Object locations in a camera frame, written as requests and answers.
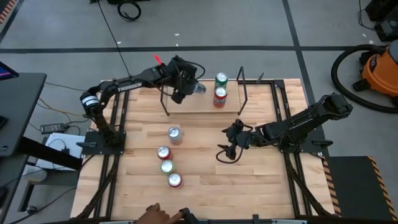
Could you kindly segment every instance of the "desk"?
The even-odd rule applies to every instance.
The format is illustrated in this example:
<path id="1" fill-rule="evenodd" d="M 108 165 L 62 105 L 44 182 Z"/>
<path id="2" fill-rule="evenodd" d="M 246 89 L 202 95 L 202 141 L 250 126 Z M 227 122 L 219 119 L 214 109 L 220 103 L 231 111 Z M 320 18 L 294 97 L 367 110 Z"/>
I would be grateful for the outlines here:
<path id="1" fill-rule="evenodd" d="M 291 113 L 304 110 L 307 103 L 301 81 L 284 81 Z M 159 103 L 158 90 L 131 91 L 125 124 L 126 150 L 120 159 L 112 220 L 138 219 L 156 202 L 171 215 L 188 207 L 198 218 L 206 219 L 251 219 L 253 214 L 259 214 L 260 218 L 293 218 L 284 158 L 276 148 L 251 147 L 232 165 L 215 159 L 220 150 L 216 145 L 228 143 L 221 130 L 236 118 L 251 126 L 277 120 L 269 85 L 247 88 L 248 102 L 240 116 L 236 113 L 167 116 Z M 239 86 L 239 91 L 243 102 L 243 86 Z M 104 110 L 107 119 L 111 108 L 109 102 Z M 169 144 L 167 130 L 171 126 L 178 126 L 183 132 L 179 146 Z M 181 189 L 171 189 L 167 177 L 159 170 L 156 150 L 164 144 L 172 149 L 177 172 L 183 176 Z M 321 160 L 309 154 L 302 154 L 301 158 L 308 188 L 325 209 L 334 213 Z M 98 188 L 102 161 L 102 156 L 95 156 L 81 171 L 71 217 L 83 210 Z M 107 198 L 104 194 L 102 210 Z M 301 194 L 298 201 L 303 213 Z"/>
<path id="2" fill-rule="evenodd" d="M 6 126 L 0 129 L 0 147 L 6 144 L 9 151 L 18 148 L 42 92 L 45 78 L 46 74 L 43 73 L 22 73 L 19 78 L 0 81 L 0 114 L 9 119 Z M 6 218 L 27 158 L 26 154 L 0 157 L 0 185 L 16 179 L 6 185 L 7 195 L 1 207 L 0 223 Z"/>
<path id="3" fill-rule="evenodd" d="M 7 184 L 0 223 L 3 223 L 7 215 L 28 156 L 74 169 L 81 166 L 81 159 L 23 137 L 42 92 L 45 78 L 44 73 L 21 73 L 19 78 L 0 81 L 0 114 L 9 119 L 0 129 L 0 186 Z"/>

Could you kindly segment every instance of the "power adapter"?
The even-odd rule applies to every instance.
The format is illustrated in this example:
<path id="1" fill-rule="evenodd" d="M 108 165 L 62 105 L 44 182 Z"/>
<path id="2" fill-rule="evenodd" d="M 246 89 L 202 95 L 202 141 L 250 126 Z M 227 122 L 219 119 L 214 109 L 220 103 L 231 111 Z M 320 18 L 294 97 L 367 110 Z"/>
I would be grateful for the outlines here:
<path id="1" fill-rule="evenodd" d="M 65 125 L 63 123 L 45 124 L 40 126 L 42 134 L 63 133 L 65 132 Z"/>

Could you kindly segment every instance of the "vacuum hose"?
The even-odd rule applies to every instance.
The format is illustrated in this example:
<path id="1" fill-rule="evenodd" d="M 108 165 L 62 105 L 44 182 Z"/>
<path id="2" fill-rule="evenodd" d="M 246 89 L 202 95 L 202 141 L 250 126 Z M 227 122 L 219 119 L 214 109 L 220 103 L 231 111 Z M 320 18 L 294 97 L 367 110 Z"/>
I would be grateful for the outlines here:
<path id="1" fill-rule="evenodd" d="M 331 80 L 333 81 L 333 84 L 335 85 L 336 89 L 343 95 L 345 95 L 347 98 L 350 100 L 354 101 L 355 103 L 362 105 L 366 108 L 369 108 L 371 110 L 383 112 L 383 113 L 392 113 L 396 114 L 398 113 L 398 108 L 393 108 L 393 107 L 388 107 L 388 106 L 381 106 L 377 105 L 375 103 L 371 103 L 367 100 L 364 100 L 354 93 L 348 91 L 339 81 L 337 77 L 337 70 L 340 65 L 340 63 L 349 55 L 351 55 L 354 52 L 361 51 L 361 50 L 366 50 L 369 51 L 373 54 L 383 54 L 385 52 L 385 48 L 378 47 L 376 45 L 372 44 L 361 44 L 355 47 L 352 47 L 345 52 L 343 52 L 333 63 L 333 66 L 331 67 Z"/>

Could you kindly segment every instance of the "human hand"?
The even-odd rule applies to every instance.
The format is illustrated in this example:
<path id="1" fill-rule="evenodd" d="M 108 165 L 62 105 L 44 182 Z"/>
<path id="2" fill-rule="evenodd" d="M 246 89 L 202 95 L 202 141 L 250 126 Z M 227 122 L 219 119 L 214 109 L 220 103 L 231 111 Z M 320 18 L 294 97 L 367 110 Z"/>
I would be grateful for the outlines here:
<path id="1" fill-rule="evenodd" d="M 147 208 L 146 213 L 139 217 L 136 224 L 174 224 L 182 217 L 182 212 L 178 212 L 170 218 L 170 215 L 160 210 L 159 203 L 156 203 Z"/>

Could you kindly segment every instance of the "computer monitor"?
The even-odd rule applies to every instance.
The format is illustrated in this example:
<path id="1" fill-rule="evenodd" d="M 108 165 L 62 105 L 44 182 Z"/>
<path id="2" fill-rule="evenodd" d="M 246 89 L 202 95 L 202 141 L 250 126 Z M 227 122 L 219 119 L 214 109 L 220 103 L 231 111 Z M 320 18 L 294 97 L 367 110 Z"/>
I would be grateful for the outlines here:
<path id="1" fill-rule="evenodd" d="M 7 65 L 0 62 L 0 80 L 6 80 L 9 78 L 16 78 L 19 77 L 19 74 L 8 67 Z"/>

